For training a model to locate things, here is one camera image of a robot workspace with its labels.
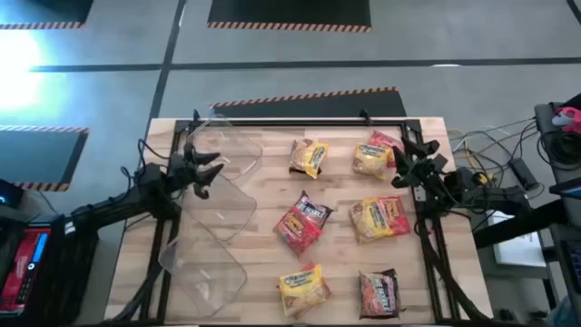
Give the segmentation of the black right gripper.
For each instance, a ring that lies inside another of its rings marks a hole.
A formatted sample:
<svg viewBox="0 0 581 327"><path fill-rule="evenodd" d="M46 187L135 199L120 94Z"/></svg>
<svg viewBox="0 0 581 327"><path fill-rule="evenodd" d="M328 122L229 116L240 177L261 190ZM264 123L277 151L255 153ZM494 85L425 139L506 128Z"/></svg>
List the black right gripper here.
<svg viewBox="0 0 581 327"><path fill-rule="evenodd" d="M402 137L406 154L416 155L418 160L409 159L397 146L393 146L397 176L391 181L395 188L423 186L431 193L444 193L445 185L440 176L448 160L441 154L428 158L439 149L439 142L432 140L427 143L414 143L407 137Z"/></svg>

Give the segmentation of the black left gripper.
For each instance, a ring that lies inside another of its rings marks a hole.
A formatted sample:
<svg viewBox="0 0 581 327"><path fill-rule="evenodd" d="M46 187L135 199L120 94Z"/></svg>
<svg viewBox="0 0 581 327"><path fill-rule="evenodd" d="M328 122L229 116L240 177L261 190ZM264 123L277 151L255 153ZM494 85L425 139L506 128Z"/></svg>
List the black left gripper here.
<svg viewBox="0 0 581 327"><path fill-rule="evenodd" d="M191 185L197 197L208 199L209 192L205 187L220 174L224 164L219 163L205 170L200 170L196 165L208 165L220 156L220 153L199 153L192 144L189 145L189 159L192 163L180 154L171 154L166 174L166 191L174 193Z"/></svg>

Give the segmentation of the yellow Creamy Chicken ramen pack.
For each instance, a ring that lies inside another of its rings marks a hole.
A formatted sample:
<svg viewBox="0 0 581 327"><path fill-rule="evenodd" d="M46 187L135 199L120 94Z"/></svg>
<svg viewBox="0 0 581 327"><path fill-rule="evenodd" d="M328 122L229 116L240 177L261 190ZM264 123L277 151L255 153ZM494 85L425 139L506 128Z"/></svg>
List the yellow Creamy Chicken ramen pack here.
<svg viewBox="0 0 581 327"><path fill-rule="evenodd" d="M283 312L286 317L300 318L315 306L326 302L331 295L320 264L309 271L303 270L281 276L278 280Z"/></svg>
<svg viewBox="0 0 581 327"><path fill-rule="evenodd" d="M290 167L306 171L309 167L321 167L329 152L329 146L311 139L295 140L290 150Z"/></svg>
<svg viewBox="0 0 581 327"><path fill-rule="evenodd" d="M379 180L385 180L388 174L388 163L392 151L388 148L370 144L358 144L352 168L355 173L373 176Z"/></svg>
<svg viewBox="0 0 581 327"><path fill-rule="evenodd" d="M383 237L392 236L387 214L378 197L363 199L350 207L358 243L369 243Z"/></svg>

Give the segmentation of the clear plastic bin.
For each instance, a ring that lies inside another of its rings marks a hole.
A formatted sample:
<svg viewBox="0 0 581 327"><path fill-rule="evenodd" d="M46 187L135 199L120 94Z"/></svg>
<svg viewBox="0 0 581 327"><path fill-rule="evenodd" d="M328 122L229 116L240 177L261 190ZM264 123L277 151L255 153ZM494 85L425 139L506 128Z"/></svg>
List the clear plastic bin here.
<svg viewBox="0 0 581 327"><path fill-rule="evenodd" d="M183 196L183 209L218 240L228 242L250 221L257 203L230 180L218 175L202 199L190 186Z"/></svg>
<svg viewBox="0 0 581 327"><path fill-rule="evenodd" d="M193 318L210 318L231 302L248 276L242 265L203 224L181 212L179 231L158 262L171 275L178 303Z"/></svg>
<svg viewBox="0 0 581 327"><path fill-rule="evenodd" d="M220 153L218 159L201 167L224 164L221 175L230 181L251 173L262 156L261 146L221 114L201 118L197 124L192 122L186 143L192 144L199 153Z"/></svg>

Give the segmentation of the black hazard-striped floor mat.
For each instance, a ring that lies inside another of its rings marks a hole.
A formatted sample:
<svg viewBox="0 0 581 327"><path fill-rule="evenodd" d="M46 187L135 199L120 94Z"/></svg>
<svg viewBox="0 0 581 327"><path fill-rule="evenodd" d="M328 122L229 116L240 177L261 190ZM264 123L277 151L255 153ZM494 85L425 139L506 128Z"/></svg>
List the black hazard-striped floor mat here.
<svg viewBox="0 0 581 327"><path fill-rule="evenodd" d="M25 190L65 192L90 129L0 125L0 179Z"/></svg>
<svg viewBox="0 0 581 327"><path fill-rule="evenodd" d="M76 29L94 0L0 0L0 30Z"/></svg>
<svg viewBox="0 0 581 327"><path fill-rule="evenodd" d="M228 118L359 117L362 111L371 117L407 116L396 87L233 100L211 104L210 109Z"/></svg>
<svg viewBox="0 0 581 327"><path fill-rule="evenodd" d="M368 33L369 0L212 0L213 29Z"/></svg>

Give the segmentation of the black power brick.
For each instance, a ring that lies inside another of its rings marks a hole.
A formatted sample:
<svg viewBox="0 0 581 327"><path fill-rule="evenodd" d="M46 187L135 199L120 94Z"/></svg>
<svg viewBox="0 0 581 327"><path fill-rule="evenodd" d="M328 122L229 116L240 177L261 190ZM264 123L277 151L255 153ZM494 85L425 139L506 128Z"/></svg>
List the black power brick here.
<svg viewBox="0 0 581 327"><path fill-rule="evenodd" d="M513 158L508 161L508 167L526 191L531 191L539 186L536 177L531 173L522 158Z"/></svg>

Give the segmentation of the black beam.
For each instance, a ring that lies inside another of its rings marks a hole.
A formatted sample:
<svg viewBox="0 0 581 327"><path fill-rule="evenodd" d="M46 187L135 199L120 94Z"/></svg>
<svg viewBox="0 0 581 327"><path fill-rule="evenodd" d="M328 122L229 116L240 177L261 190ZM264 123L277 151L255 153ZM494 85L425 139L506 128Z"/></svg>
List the black beam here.
<svg viewBox="0 0 581 327"><path fill-rule="evenodd" d="M476 247L481 249L553 225L581 228L581 200L573 198L554 200L524 215L478 230L473 236Z"/></svg>

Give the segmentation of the grey side desk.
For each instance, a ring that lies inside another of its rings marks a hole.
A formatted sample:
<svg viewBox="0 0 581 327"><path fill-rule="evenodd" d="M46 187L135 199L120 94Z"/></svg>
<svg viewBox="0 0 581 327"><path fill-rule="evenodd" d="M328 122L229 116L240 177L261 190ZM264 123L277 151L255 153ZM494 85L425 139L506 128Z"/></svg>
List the grey side desk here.
<svg viewBox="0 0 581 327"><path fill-rule="evenodd" d="M552 123L554 116L554 103L537 104L535 106L535 115L537 119L537 129L541 134L556 132L557 127ZM568 182L576 177L581 177L581 167L573 170L574 165L564 165L546 159L551 166L556 183ZM556 317L556 327L581 327L581 292L576 289L576 275L569 269L568 252L565 249L565 242L581 242L581 200L573 198L560 197L558 203L562 203L564 213L560 213L565 220L560 223L551 223L548 227L553 241L552 248L548 250L548 261L558 263L560 275L566 286L566 296L564 300L557 301L556 309L552 309L551 314Z"/></svg>

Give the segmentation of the white box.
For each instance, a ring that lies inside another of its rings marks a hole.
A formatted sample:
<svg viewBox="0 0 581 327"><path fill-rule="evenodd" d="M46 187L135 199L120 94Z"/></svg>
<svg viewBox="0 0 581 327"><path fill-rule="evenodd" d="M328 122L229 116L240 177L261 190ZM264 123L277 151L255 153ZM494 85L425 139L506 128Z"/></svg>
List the white box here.
<svg viewBox="0 0 581 327"><path fill-rule="evenodd" d="M493 252L497 264L520 267L546 268L538 232L496 243Z"/></svg>

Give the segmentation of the pink and red object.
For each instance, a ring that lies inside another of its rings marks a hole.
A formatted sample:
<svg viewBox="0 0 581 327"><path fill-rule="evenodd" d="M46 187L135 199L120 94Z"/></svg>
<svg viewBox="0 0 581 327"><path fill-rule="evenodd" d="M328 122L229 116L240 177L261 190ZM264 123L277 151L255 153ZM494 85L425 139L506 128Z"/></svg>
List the pink and red object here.
<svg viewBox="0 0 581 327"><path fill-rule="evenodd" d="M581 110L575 107L557 108L551 122L563 132L581 134Z"/></svg>

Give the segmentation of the black keyboard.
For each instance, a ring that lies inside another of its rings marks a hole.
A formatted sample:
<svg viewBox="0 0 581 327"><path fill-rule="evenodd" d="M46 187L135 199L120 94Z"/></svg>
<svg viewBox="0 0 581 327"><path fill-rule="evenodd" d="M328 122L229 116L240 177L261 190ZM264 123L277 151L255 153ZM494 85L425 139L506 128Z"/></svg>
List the black keyboard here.
<svg viewBox="0 0 581 327"><path fill-rule="evenodd" d="M581 294L581 242L563 241L561 248L574 288Z"/></svg>

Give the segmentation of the dark device with blue light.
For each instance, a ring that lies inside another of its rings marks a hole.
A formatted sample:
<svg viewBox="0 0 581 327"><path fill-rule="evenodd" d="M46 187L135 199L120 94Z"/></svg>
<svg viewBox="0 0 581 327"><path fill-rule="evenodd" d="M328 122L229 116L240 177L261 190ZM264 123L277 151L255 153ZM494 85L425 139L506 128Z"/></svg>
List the dark device with blue light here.
<svg viewBox="0 0 581 327"><path fill-rule="evenodd" d="M18 209L24 194L21 187L0 179L0 205Z"/></svg>

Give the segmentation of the red and black equipment case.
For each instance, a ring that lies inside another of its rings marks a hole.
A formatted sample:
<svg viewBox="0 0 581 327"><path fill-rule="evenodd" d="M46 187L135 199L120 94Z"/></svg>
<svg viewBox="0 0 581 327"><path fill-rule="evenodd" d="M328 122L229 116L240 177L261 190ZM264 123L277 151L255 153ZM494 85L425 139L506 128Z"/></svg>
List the red and black equipment case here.
<svg viewBox="0 0 581 327"><path fill-rule="evenodd" d="M81 310L98 232L64 215L0 218L0 327L55 327Z"/></svg>

